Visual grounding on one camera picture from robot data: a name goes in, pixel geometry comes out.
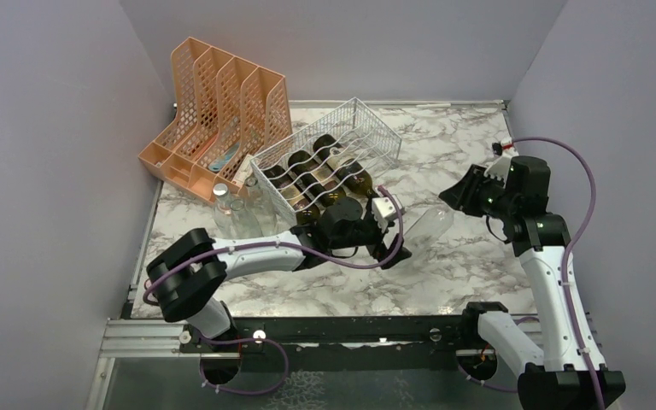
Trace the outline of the clear glass bottle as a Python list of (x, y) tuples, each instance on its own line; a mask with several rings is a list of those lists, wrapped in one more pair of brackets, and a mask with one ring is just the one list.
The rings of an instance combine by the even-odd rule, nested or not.
[(453, 224), (453, 211), (429, 208), (404, 233), (403, 246), (412, 252), (425, 251), (438, 241)]
[(214, 222), (220, 230), (222, 237), (238, 239), (237, 220), (231, 209), (231, 203), (234, 200), (232, 193), (225, 183), (218, 183), (213, 187), (213, 194), (215, 197)]
[(277, 214), (269, 195), (260, 187), (257, 177), (248, 177), (243, 187), (247, 190), (247, 196), (236, 197), (230, 204), (238, 236), (252, 238), (276, 234)]

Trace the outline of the green wine bottle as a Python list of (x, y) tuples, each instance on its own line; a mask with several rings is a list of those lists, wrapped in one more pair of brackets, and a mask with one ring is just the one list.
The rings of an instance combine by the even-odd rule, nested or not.
[(295, 212), (296, 222), (299, 225), (310, 223), (320, 217), (319, 207), (302, 193), (296, 181), (284, 168), (276, 165), (266, 169), (264, 174)]
[(332, 176), (332, 171), (307, 151), (298, 150), (288, 158), (290, 171), (323, 207), (329, 207), (346, 196), (345, 190)]
[(313, 152), (352, 193), (366, 198), (376, 196), (370, 173), (332, 135), (324, 134), (313, 143)]

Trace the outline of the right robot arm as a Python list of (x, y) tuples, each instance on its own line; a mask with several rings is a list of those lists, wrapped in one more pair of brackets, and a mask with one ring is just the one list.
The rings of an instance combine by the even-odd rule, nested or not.
[(468, 216), (500, 220), (507, 243), (530, 281), (542, 344), (534, 343), (499, 302), (470, 302), (460, 340), (487, 343), (517, 379), (524, 409), (606, 409), (626, 390), (612, 371), (587, 320), (572, 265), (565, 220), (547, 210), (551, 171), (539, 158), (500, 158), (473, 165), (439, 197)]

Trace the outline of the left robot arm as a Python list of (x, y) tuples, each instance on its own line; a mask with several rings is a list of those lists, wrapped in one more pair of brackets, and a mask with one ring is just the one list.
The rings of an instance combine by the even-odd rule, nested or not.
[(168, 323), (186, 321), (213, 350), (231, 346), (236, 326), (216, 290), (234, 278), (263, 272), (299, 272), (326, 262), (356, 268), (336, 249), (364, 247), (373, 267), (388, 269), (410, 256), (403, 248), (404, 207), (383, 193), (361, 206), (342, 199), (314, 222), (270, 237), (212, 238), (203, 228), (185, 233), (147, 267), (143, 300), (160, 308)]

